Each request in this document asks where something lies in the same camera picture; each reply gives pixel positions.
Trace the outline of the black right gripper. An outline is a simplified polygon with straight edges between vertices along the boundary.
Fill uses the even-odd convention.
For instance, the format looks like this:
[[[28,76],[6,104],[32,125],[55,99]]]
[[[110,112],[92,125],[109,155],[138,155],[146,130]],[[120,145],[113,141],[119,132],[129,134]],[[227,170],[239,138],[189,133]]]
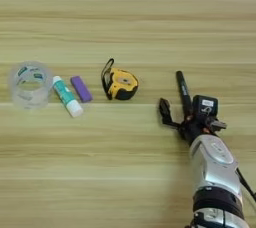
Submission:
[[[200,135],[215,135],[214,132],[227,128],[226,123],[216,120],[213,117],[197,117],[193,115],[185,117],[180,125],[172,120],[170,104],[164,98],[159,100],[159,112],[162,123],[174,129],[179,129],[179,134],[188,145],[191,145]],[[206,125],[206,121],[210,121],[210,128]]]

